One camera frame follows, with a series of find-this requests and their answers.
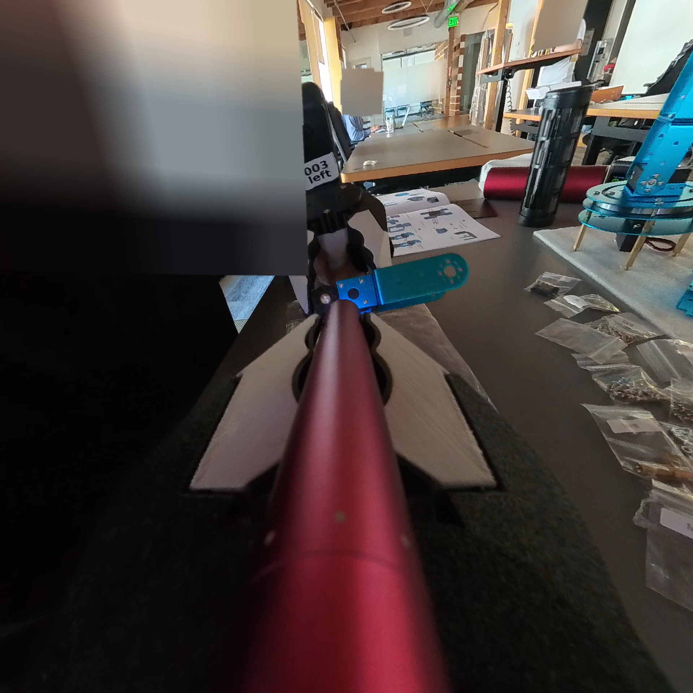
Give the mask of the red cylindrical case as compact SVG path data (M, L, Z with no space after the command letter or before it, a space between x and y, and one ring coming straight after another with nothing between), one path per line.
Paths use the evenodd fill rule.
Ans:
M607 170L607 166L571 166L559 202L581 202L589 188L603 183ZM528 176L528 166L494 167L480 189L488 200L522 201Z

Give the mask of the black patterned cylinder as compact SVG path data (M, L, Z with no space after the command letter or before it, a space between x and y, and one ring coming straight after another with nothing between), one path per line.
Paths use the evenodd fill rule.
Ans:
M582 84L549 91L545 97L518 218L520 225L540 228L554 221L592 93L592 84Z

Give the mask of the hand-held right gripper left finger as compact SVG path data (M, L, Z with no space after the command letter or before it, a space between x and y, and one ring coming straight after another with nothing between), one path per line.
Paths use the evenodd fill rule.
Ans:
M191 481L192 491L239 491L281 458L297 412L292 381L316 316L244 368Z

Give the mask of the person's left hand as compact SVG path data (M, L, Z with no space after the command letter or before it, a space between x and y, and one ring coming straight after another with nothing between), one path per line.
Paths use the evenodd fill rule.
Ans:
M344 264L333 268L330 264L330 258L321 251L313 262L315 271L315 281L320 286L336 286L337 283L352 279L357 276L364 276L370 273L370 269L359 270L353 265L351 260L345 260Z

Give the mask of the blue metal servo bracket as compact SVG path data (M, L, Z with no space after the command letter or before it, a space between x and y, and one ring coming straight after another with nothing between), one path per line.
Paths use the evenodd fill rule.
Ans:
M436 301L463 286L468 275L463 257L443 254L343 279L337 282L337 296L354 303L361 313L383 313Z

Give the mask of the long wooden table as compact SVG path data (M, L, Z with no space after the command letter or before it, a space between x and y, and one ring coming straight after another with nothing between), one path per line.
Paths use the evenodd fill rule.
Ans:
M356 183L470 169L531 151L533 142L472 126L467 117L442 118L372 134L353 149L341 176L345 183ZM364 167L364 160L378 164Z

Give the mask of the red electric screwdriver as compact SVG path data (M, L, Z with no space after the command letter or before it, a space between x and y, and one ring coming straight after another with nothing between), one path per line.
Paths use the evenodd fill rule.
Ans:
M224 692L451 692L359 311L332 306Z

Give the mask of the black office chair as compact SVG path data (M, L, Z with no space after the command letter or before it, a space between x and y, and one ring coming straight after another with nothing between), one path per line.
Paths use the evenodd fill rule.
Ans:
M327 109L331 119L331 125L334 131L334 139L339 152L341 167L349 160L353 147L351 146L351 141L349 138L349 133L347 132L346 126L342 118L342 114L334 105L333 102L327 102Z

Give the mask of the wooden shelving unit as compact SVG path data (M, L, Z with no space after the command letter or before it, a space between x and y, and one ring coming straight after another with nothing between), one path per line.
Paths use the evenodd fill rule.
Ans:
M445 1L435 25L447 30L444 115L469 116L472 125L483 125L487 88L478 72L507 54L505 40L510 1ZM448 17L459 15L449 29Z

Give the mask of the large clear plastic bag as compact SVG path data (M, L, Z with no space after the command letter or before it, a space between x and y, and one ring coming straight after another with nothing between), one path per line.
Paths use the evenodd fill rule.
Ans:
M394 423L446 421L462 412L463 388L493 407L479 380L425 305L361 317L385 413Z

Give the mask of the person's black top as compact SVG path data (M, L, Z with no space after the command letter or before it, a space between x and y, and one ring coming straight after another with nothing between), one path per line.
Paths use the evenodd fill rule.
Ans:
M71 602L123 481L236 339L220 275L1 273L1 659Z

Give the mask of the open instruction manual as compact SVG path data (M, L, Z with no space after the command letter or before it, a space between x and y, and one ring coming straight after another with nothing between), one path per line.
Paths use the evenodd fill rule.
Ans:
M499 238L443 193L415 188L376 198L385 208L394 257Z

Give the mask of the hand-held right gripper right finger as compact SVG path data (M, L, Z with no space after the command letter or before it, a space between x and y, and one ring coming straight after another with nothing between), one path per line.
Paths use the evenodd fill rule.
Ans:
M385 417L396 454L443 487L495 487L447 371L380 317L371 324L392 381Z

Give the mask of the grey desk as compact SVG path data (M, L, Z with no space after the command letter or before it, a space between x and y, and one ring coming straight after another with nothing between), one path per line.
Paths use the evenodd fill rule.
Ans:
M536 336L552 312L524 287L569 266L518 226L519 203L491 206L500 238L459 249L471 277L431 310L545 474L527 501L514 464L503 491L451 494L451 522L415 515L455 690L691 692L692 613L645 585L649 488L582 406L608 398Z

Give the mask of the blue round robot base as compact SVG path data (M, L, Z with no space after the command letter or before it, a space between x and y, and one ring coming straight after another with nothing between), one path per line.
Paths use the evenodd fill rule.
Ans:
M681 165L692 147L692 57L689 57L642 144L627 178L594 186L586 193L581 229L573 251L588 228L636 240L625 265L634 264L645 241L679 236L679 255L692 234L692 183Z

